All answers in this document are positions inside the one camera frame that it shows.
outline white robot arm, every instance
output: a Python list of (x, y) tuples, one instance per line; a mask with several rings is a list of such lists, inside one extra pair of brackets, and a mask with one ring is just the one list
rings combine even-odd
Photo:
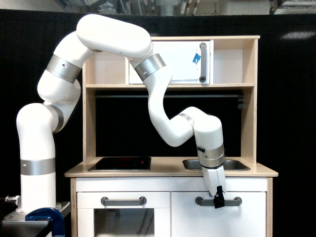
[(84, 16), (77, 31), (57, 46), (44, 71), (38, 92), (43, 104), (30, 104), (17, 116), (21, 153), (21, 212), (55, 207), (55, 147), (53, 133), (67, 123), (80, 96), (76, 77), (96, 52), (125, 56), (149, 92), (151, 121), (163, 140), (180, 146), (196, 136), (199, 162), (212, 196), (226, 192), (222, 125), (218, 118), (187, 108), (169, 120), (163, 96), (172, 75), (141, 27), (100, 15)]

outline black stovetop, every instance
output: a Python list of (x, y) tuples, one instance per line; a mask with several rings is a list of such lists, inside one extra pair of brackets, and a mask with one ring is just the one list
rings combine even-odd
[(151, 157), (104, 157), (89, 171), (148, 171)]

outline oven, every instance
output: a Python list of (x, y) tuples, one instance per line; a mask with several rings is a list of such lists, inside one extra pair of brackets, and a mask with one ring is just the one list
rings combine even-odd
[(169, 237), (170, 192), (82, 192), (78, 237)]

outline sink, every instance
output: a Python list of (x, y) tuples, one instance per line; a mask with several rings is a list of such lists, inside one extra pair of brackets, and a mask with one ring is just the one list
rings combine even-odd
[[(202, 170), (198, 159), (186, 159), (183, 161), (183, 165), (188, 170)], [(226, 159), (224, 161), (224, 170), (247, 171), (250, 168), (238, 160)]]

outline cabinet door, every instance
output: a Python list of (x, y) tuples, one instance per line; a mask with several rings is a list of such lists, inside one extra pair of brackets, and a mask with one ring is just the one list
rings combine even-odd
[(240, 197), (240, 206), (200, 206), (196, 197), (213, 199), (207, 192), (172, 192), (172, 237), (265, 237), (266, 193), (229, 192), (225, 200)]
[(169, 192), (88, 192), (77, 198), (78, 237), (170, 237)]
[[(201, 84), (201, 43), (206, 44), (206, 81), (213, 84), (213, 41), (154, 41), (155, 49), (172, 72), (171, 84)], [(129, 65), (129, 83), (141, 84), (139, 76)]]

